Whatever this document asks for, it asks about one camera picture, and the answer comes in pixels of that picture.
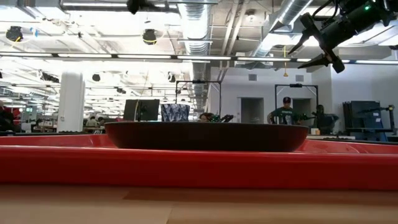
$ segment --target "person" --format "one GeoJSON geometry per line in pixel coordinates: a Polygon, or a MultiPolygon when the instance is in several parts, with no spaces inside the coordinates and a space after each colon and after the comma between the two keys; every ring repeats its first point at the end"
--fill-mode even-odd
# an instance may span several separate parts
{"type": "Polygon", "coordinates": [[[5,109],[4,102],[0,100],[0,131],[15,131],[14,115],[5,109]]]}
{"type": "Polygon", "coordinates": [[[210,122],[213,116],[213,113],[203,113],[199,116],[199,122],[210,122]]]}
{"type": "Polygon", "coordinates": [[[105,125],[105,119],[103,117],[98,118],[98,126],[102,127],[105,125]]]}
{"type": "Polygon", "coordinates": [[[290,107],[292,99],[290,97],[285,97],[283,99],[283,107],[277,108],[273,112],[269,113],[267,120],[269,124],[274,124],[275,118],[279,118],[279,124],[300,124],[299,116],[294,112],[293,108],[290,107]]]}
{"type": "Polygon", "coordinates": [[[97,126],[98,122],[95,120],[95,116],[90,117],[90,120],[87,121],[86,127],[95,127],[97,126]]]}
{"type": "Polygon", "coordinates": [[[312,114],[315,116],[313,126],[319,129],[320,134],[327,135],[333,133],[335,123],[339,120],[337,115],[326,114],[323,105],[318,105],[317,112],[312,114]]]}

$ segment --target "baseball cap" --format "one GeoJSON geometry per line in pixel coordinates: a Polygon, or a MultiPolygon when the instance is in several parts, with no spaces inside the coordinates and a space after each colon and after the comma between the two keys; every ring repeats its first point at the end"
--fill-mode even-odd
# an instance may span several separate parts
{"type": "Polygon", "coordinates": [[[284,103],[291,103],[291,102],[292,102],[292,99],[290,97],[286,96],[284,98],[284,103]]]}

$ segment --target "desk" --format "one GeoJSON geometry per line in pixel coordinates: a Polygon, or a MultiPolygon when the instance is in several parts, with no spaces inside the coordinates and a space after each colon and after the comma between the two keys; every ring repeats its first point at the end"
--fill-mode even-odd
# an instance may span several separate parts
{"type": "Polygon", "coordinates": [[[35,126],[33,132],[57,132],[57,127],[53,126],[35,126]]]}
{"type": "Polygon", "coordinates": [[[320,140],[320,139],[342,139],[342,140],[355,140],[355,136],[325,136],[325,135],[314,135],[314,134],[309,134],[307,136],[307,139],[312,139],[312,140],[320,140]]]}
{"type": "Polygon", "coordinates": [[[83,131],[87,133],[93,133],[93,134],[102,134],[105,133],[105,128],[104,127],[83,127],[83,131]]]}

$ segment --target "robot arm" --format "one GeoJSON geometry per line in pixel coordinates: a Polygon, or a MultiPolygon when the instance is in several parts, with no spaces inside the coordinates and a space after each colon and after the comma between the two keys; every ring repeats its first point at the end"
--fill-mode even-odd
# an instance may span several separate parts
{"type": "MultiPolygon", "coordinates": [[[[332,0],[329,0],[320,9],[331,2],[332,0]]],[[[314,36],[324,54],[303,63],[299,68],[316,65],[328,66],[331,63],[337,73],[342,72],[345,66],[340,58],[335,55],[333,49],[380,21],[384,26],[388,26],[390,21],[395,18],[395,12],[398,12],[397,0],[334,0],[333,2],[336,6],[335,14],[337,9],[340,8],[340,15],[337,18],[332,16],[327,19],[320,29],[314,23],[315,20],[319,20],[315,17],[316,13],[312,16],[306,13],[300,17],[300,21],[305,28],[303,36],[289,53],[297,50],[306,40],[314,36]]]]}

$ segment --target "green shirt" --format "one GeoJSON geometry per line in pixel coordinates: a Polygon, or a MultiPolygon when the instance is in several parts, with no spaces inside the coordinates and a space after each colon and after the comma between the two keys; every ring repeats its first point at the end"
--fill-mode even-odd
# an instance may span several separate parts
{"type": "Polygon", "coordinates": [[[271,116],[275,119],[276,123],[278,123],[276,119],[279,118],[279,124],[292,125],[299,120],[292,108],[278,108],[271,112],[271,116]]]}

